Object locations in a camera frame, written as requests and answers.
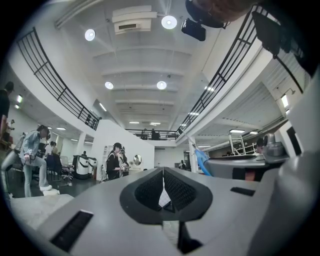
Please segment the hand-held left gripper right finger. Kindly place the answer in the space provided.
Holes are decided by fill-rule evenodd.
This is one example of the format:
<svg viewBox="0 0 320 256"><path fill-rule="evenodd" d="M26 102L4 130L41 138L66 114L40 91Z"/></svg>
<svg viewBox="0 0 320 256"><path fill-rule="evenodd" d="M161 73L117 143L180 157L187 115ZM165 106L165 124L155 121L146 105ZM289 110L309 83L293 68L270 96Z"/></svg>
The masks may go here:
<svg viewBox="0 0 320 256"><path fill-rule="evenodd" d="M268 208L277 169L260 182L225 179L183 171L182 175L207 186L212 203L199 220L186 223L191 238L202 246L183 255L169 241L163 256L247 256L251 241Z"/></svg>

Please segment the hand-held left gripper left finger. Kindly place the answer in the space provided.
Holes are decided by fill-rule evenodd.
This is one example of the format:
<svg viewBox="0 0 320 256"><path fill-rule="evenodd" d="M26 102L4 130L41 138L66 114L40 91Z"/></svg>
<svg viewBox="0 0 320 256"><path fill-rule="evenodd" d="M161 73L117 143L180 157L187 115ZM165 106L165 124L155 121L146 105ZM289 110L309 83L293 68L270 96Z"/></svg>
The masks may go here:
<svg viewBox="0 0 320 256"><path fill-rule="evenodd" d="M129 217L120 204L121 191L157 169L94 185L56 210L38 228L41 251L47 256L180 256L160 225ZM93 216L69 252L51 239L79 211Z"/></svg>

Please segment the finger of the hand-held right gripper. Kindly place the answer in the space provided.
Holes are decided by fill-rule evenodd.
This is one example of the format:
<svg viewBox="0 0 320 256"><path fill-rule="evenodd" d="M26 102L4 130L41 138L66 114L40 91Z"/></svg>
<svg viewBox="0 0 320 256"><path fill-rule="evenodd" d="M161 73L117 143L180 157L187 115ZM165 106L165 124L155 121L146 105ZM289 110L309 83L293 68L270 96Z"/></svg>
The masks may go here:
<svg viewBox="0 0 320 256"><path fill-rule="evenodd" d="M255 182L260 182L264 173L274 168L262 155L253 154L212 157L204 166L213 177Z"/></svg>

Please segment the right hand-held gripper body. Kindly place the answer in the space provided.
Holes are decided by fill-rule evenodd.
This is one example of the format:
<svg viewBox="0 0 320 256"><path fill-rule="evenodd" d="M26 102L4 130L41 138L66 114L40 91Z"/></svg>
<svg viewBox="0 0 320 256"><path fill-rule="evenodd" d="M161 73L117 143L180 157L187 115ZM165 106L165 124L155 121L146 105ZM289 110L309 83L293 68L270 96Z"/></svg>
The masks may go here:
<svg viewBox="0 0 320 256"><path fill-rule="evenodd" d="M320 256L320 72L289 121L301 154L279 169L249 256Z"/></svg>

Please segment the blue-handled scissors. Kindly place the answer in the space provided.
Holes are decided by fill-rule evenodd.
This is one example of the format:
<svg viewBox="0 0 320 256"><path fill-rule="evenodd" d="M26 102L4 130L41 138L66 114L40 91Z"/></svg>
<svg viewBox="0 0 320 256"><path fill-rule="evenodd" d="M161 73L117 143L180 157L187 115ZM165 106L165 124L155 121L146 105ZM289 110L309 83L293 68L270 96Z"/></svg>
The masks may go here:
<svg viewBox="0 0 320 256"><path fill-rule="evenodd" d="M191 145L192 145L193 151L194 151L193 154L195 155L195 157L197 159L197 164L200 167L200 169L203 172L203 174L206 175L206 176L211 176L212 177L213 175L205 167L205 162L207 160L209 160L209 157L202 150L200 150L200 148L196 145L196 142L193 141L191 139L191 137L189 137L183 129L179 128L178 132L179 132L180 135L186 136L188 138L188 140L191 142Z"/></svg>

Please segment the white shelving rack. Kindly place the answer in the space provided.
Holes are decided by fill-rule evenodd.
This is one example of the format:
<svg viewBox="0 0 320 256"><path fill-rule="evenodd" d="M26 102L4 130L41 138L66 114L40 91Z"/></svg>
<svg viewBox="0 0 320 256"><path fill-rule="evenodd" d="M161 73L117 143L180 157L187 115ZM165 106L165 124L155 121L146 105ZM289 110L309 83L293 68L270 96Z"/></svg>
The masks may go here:
<svg viewBox="0 0 320 256"><path fill-rule="evenodd" d="M228 137L232 155L237 156L247 154L245 143L241 135L229 134Z"/></svg>

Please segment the white shelf cabinet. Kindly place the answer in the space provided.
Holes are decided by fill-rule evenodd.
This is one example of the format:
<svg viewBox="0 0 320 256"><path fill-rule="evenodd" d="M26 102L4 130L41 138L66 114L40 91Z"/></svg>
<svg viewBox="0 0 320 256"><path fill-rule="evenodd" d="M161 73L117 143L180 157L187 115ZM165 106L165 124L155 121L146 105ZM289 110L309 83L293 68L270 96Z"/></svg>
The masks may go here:
<svg viewBox="0 0 320 256"><path fill-rule="evenodd" d="M104 147L104 150L103 150L103 155L102 155L102 161L103 162L106 162L108 157L109 157L109 154L110 152L113 150L113 146L112 145L106 145Z"/></svg>

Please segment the black balcony railing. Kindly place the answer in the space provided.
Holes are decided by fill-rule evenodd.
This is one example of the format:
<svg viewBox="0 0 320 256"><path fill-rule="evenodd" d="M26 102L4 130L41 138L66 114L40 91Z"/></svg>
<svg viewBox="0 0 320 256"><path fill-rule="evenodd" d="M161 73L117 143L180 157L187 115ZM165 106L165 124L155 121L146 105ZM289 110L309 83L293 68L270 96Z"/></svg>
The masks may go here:
<svg viewBox="0 0 320 256"><path fill-rule="evenodd" d="M179 136L178 131L158 129L126 129L126 131L142 140L149 141L175 141Z"/></svg>
<svg viewBox="0 0 320 256"><path fill-rule="evenodd" d="M93 130L101 120L74 95L54 68L35 27L17 40L17 46L33 75L66 110Z"/></svg>
<svg viewBox="0 0 320 256"><path fill-rule="evenodd" d="M179 128L175 131L176 139L179 138L182 132L195 121L209 103L217 96L251 49L257 38L253 12L258 12L265 17L268 15L268 12L258 5L254 5L250 12L245 15L240 29L220 66L217 68L217 71L212 76L208 85L204 87L204 91L189 110Z"/></svg>

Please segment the person's black shirt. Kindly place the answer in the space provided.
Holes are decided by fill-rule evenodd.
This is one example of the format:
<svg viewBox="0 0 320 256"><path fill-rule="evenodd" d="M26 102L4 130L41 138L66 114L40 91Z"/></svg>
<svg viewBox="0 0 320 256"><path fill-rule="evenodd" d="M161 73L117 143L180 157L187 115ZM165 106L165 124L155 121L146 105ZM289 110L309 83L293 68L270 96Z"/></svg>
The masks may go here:
<svg viewBox="0 0 320 256"><path fill-rule="evenodd" d="M308 23L297 25L291 17L280 13L279 9L267 3L261 3L259 7L267 14L258 11L251 12L257 38L261 41L262 47L271 53L272 58L279 62L298 90L303 93L304 90L300 83L279 54L280 51L293 54L300 67L313 77L320 65L320 46L317 46L308 35L311 25Z"/></svg>

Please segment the white ceiling air conditioner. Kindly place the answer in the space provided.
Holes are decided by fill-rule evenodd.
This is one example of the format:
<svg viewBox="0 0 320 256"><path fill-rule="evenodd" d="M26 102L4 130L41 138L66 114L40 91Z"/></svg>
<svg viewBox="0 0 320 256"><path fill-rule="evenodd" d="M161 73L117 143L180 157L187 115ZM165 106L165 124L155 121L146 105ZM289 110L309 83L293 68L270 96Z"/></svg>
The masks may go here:
<svg viewBox="0 0 320 256"><path fill-rule="evenodd" d="M151 5L131 6L116 9L112 12L112 23L116 35L129 32L150 32L152 20L157 18L157 12Z"/></svg>

